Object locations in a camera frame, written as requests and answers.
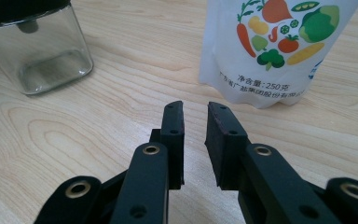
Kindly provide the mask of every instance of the broccoli illustration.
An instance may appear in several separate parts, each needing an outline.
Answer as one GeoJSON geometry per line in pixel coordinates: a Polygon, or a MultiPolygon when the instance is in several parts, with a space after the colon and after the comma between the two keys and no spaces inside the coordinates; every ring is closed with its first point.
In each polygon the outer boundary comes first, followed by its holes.
{"type": "Polygon", "coordinates": [[[271,49],[260,54],[257,57],[257,62],[260,65],[265,65],[266,71],[268,71],[271,66],[274,68],[280,68],[284,66],[284,58],[276,49],[271,49]]]}

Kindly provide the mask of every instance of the wooden table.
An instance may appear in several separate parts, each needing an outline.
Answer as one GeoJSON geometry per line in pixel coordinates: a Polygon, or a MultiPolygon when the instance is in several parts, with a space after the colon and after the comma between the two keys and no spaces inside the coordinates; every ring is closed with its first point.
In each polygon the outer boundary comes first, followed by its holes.
{"type": "Polygon", "coordinates": [[[126,170],[182,100],[185,180],[170,194],[171,223],[243,223],[237,193],[215,186],[204,146],[207,104],[229,106],[252,142],[271,145],[309,182],[358,179],[358,10],[296,105],[232,105],[198,82],[206,0],[74,0],[95,68],[38,97],[0,71],[0,223],[31,223],[76,175],[101,181],[126,170]]]}

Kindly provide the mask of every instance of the white pouch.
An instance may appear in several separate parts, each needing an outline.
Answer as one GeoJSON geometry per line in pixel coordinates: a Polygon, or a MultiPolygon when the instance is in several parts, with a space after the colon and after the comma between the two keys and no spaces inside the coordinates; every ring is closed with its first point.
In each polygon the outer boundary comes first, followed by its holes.
{"type": "Polygon", "coordinates": [[[297,103],[358,0],[208,0],[200,83],[234,104],[297,103]]]}

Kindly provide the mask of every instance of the vegetable illustration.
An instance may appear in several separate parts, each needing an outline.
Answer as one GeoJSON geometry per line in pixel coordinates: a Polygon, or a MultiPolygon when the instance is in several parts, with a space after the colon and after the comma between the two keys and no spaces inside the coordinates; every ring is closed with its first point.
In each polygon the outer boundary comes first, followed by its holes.
{"type": "Polygon", "coordinates": [[[291,53],[298,49],[299,45],[297,40],[298,35],[289,35],[278,43],[278,49],[280,49],[283,53],[291,53]]]}
{"type": "Polygon", "coordinates": [[[290,27],[296,28],[298,26],[298,20],[293,20],[290,22],[290,27]]]}
{"type": "Polygon", "coordinates": [[[246,4],[242,3],[241,14],[237,14],[237,19],[239,22],[239,24],[237,25],[238,38],[240,39],[240,42],[242,43],[245,50],[249,53],[250,56],[252,56],[254,58],[255,58],[255,51],[252,49],[252,46],[251,46],[251,43],[249,40],[248,30],[246,29],[246,26],[241,23],[241,20],[242,20],[243,16],[248,16],[248,15],[251,15],[252,13],[254,13],[252,10],[245,11],[246,7],[252,6],[259,2],[260,2],[259,0],[249,0],[246,4]]]}
{"type": "Polygon", "coordinates": [[[254,46],[255,50],[260,51],[260,50],[266,50],[266,46],[269,44],[269,42],[260,35],[255,35],[252,38],[252,45],[254,46]]]}
{"type": "Polygon", "coordinates": [[[290,27],[288,25],[284,25],[283,27],[281,27],[281,34],[286,35],[287,33],[289,33],[290,31],[290,27]]]}
{"type": "Polygon", "coordinates": [[[278,39],[278,26],[275,26],[274,28],[272,28],[272,32],[271,32],[270,35],[268,35],[268,39],[272,43],[275,43],[277,41],[277,39],[278,39]]]}
{"type": "Polygon", "coordinates": [[[261,21],[257,16],[253,16],[249,20],[248,25],[258,35],[264,35],[269,31],[267,23],[261,21]]]}
{"type": "Polygon", "coordinates": [[[321,50],[324,47],[324,43],[316,43],[310,46],[307,46],[306,48],[296,52],[293,54],[288,60],[287,64],[294,65],[297,63],[301,63],[308,58],[310,58],[312,55],[316,54],[319,50],[321,50]]]}
{"type": "Polygon", "coordinates": [[[264,20],[269,23],[292,19],[284,0],[268,0],[261,12],[264,20]]]}
{"type": "Polygon", "coordinates": [[[318,2],[303,2],[303,3],[295,5],[292,8],[292,11],[294,11],[294,12],[307,11],[307,10],[317,7],[318,5],[319,5],[318,2]]]}
{"type": "Polygon", "coordinates": [[[339,8],[324,6],[304,16],[299,29],[300,36],[309,43],[325,40],[336,31],[339,23],[339,8]]]}
{"type": "Polygon", "coordinates": [[[276,49],[271,49],[260,54],[257,57],[257,62],[260,65],[265,65],[266,71],[268,71],[271,66],[274,68],[280,68],[284,66],[284,58],[276,49]]]}
{"type": "Polygon", "coordinates": [[[246,30],[246,26],[242,23],[237,25],[237,34],[243,47],[246,49],[246,51],[248,51],[250,56],[255,58],[255,52],[253,51],[249,41],[248,31],[246,30]]]}

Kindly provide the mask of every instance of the green vegetable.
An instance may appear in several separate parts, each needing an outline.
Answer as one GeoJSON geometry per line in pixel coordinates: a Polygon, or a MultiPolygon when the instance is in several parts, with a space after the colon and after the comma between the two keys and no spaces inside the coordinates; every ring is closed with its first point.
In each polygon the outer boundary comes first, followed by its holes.
{"type": "Polygon", "coordinates": [[[334,33],[338,23],[339,8],[337,6],[320,7],[304,16],[299,34],[305,41],[316,43],[334,33]]]}
{"type": "Polygon", "coordinates": [[[298,26],[298,20],[293,20],[290,22],[290,27],[296,28],[298,26]]]}
{"type": "Polygon", "coordinates": [[[266,46],[269,44],[267,39],[265,39],[263,36],[255,35],[252,37],[252,45],[254,46],[255,50],[266,50],[266,46]]]}
{"type": "Polygon", "coordinates": [[[257,62],[260,65],[265,65],[266,71],[268,71],[271,66],[274,68],[280,68],[284,66],[284,58],[276,49],[271,49],[260,54],[257,57],[257,62]]]}
{"type": "Polygon", "coordinates": [[[318,2],[303,2],[292,7],[292,11],[307,11],[319,5],[318,2]]]}
{"type": "Polygon", "coordinates": [[[289,33],[290,31],[290,27],[288,25],[284,25],[283,27],[281,27],[281,34],[286,35],[287,33],[289,33]]]}

